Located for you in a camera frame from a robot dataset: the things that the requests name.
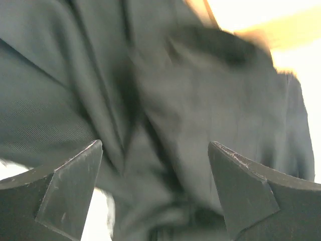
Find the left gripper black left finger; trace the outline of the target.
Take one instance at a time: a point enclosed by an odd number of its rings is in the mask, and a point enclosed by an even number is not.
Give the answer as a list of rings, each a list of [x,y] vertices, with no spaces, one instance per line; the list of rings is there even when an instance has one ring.
[[[101,159],[95,140],[68,160],[1,181],[1,240],[80,240]]]

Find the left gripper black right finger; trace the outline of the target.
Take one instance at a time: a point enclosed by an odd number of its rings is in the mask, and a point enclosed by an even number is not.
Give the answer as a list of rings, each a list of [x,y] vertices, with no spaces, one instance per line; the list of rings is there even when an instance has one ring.
[[[208,155],[230,240],[320,240],[320,184],[249,160],[218,142]]]

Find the black cloth garment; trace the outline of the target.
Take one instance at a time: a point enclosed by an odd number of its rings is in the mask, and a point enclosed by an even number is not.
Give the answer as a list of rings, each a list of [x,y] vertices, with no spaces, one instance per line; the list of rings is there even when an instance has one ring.
[[[299,81],[183,1],[1,1],[1,178],[101,140],[86,240],[227,240],[208,144],[314,181]]]

